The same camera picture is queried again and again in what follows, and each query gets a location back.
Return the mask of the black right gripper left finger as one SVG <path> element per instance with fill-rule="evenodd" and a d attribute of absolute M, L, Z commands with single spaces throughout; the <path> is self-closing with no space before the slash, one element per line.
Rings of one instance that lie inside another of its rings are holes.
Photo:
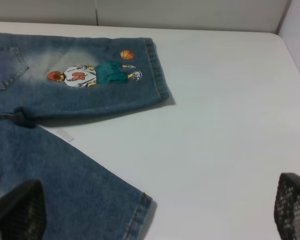
<path fill-rule="evenodd" d="M 0 240 L 41 240 L 47 225 L 39 180 L 27 180 L 0 198 Z"/>

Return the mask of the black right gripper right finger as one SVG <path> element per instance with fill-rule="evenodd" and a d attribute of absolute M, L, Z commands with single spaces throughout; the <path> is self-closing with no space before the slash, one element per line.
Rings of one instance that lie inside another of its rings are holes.
<path fill-rule="evenodd" d="M 300 176 L 295 173 L 279 176 L 274 222 L 282 240 L 300 240 Z"/>

